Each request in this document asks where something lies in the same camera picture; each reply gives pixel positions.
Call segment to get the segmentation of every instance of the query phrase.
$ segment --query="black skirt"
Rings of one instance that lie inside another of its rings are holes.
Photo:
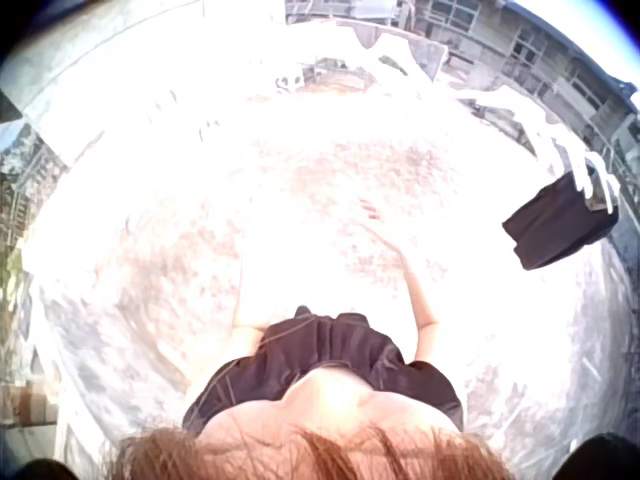
[[[405,364],[389,337],[364,315],[317,315],[270,326],[255,355],[223,365],[189,407],[183,428],[195,436],[220,412],[254,400],[276,401],[322,366],[344,367],[376,391],[394,392],[440,410],[462,431],[462,403],[451,382],[426,362]]]

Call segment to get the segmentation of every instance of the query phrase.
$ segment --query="black dress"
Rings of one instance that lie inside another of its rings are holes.
[[[183,428],[200,435],[220,412],[253,400],[280,400],[295,382],[322,366],[344,367],[376,391],[394,392],[443,412],[462,431],[463,407],[451,382],[433,365],[405,364],[391,339],[364,315],[336,319],[305,314],[270,326],[255,355],[233,360],[213,375],[189,407]]]
[[[606,237],[618,219],[617,205],[612,213],[606,208],[590,209],[584,193],[576,190],[573,172],[568,172],[540,190],[502,226],[517,243],[514,252],[522,268],[535,270]]]

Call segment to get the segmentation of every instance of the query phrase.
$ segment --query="metal railing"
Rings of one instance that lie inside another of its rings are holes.
[[[503,66],[500,70],[495,70],[497,78],[502,77],[503,80],[515,82],[517,85],[521,87],[521,91],[526,92],[530,98],[533,98],[538,104],[540,104],[545,110],[551,111],[554,115],[558,117],[560,121],[569,125],[567,121],[567,112],[556,111],[546,103],[544,103],[540,98],[537,97],[536,92],[538,89],[542,87],[542,85],[546,85],[544,88],[553,89],[555,85],[555,81],[548,78],[543,72],[536,69],[535,67],[531,67],[524,62],[519,62],[516,59],[506,55],[502,52],[496,50],[496,48],[485,44],[481,40],[474,38],[468,34],[464,34],[455,30],[446,25],[438,25],[438,27],[446,30],[455,32],[456,35],[464,37],[467,40],[473,41],[476,45],[481,47],[480,53],[477,55],[477,58],[480,59],[483,57],[482,53],[484,50],[489,51],[495,58],[495,56],[499,56],[503,59]],[[455,53],[457,45],[448,45],[449,48]],[[475,60],[475,63],[482,63],[480,60]],[[567,104],[571,104],[571,100],[564,97],[557,91],[554,91],[554,95],[561,98]],[[595,133],[596,140],[594,143],[594,151],[599,153],[607,164],[608,170],[618,179],[620,182],[620,195],[624,199],[624,201],[628,204],[629,209],[631,210],[636,228],[640,233],[640,178],[638,175],[634,174],[629,164],[626,162],[626,159],[621,158],[615,151],[613,145],[605,136],[602,134],[600,129],[585,115],[583,115],[578,109],[573,109],[573,114],[578,114],[582,121],[584,122],[585,129],[590,127],[592,131]],[[584,131],[576,131],[572,129],[574,133],[576,133],[579,137],[582,138]]]

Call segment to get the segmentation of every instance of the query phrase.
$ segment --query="sky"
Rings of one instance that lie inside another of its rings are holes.
[[[640,51],[597,0],[515,0],[556,27],[609,74],[640,89]],[[631,100],[640,108],[640,93]]]

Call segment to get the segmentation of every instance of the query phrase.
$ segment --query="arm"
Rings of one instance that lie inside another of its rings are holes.
[[[360,208],[354,220],[400,256],[418,331],[415,360],[428,362],[440,370],[464,402],[464,389],[458,380],[463,378],[460,368],[460,338],[452,326],[441,322],[431,310],[427,290],[420,280],[421,262],[416,249],[408,245],[403,235],[398,236],[402,228],[387,225],[385,215],[367,200],[360,200]]]
[[[411,252],[411,249],[403,249],[399,254],[418,330],[415,360],[430,363],[449,379],[466,412],[466,395],[461,380],[463,372],[459,332],[454,332],[446,323],[441,323],[431,310],[425,288],[416,273],[420,264],[416,253]]]
[[[209,380],[211,380],[211,377],[215,375],[220,367],[232,360],[242,357],[250,357],[256,353],[258,346],[260,345],[260,341],[262,340],[262,336],[264,335],[267,325],[263,322],[258,323],[250,320],[251,318],[255,318],[253,315],[259,314],[259,312],[255,312],[252,315],[249,310],[251,304],[242,301],[246,293],[243,288],[245,283],[243,282],[243,272],[244,258],[240,267],[240,285],[238,287],[238,296],[236,298],[236,305],[233,312],[233,320],[231,321],[231,334],[226,340],[222,351],[218,356],[212,359],[210,366],[195,379],[187,390],[187,405],[191,405],[195,402],[198,395],[202,393],[207,386],[207,383],[209,383]]]

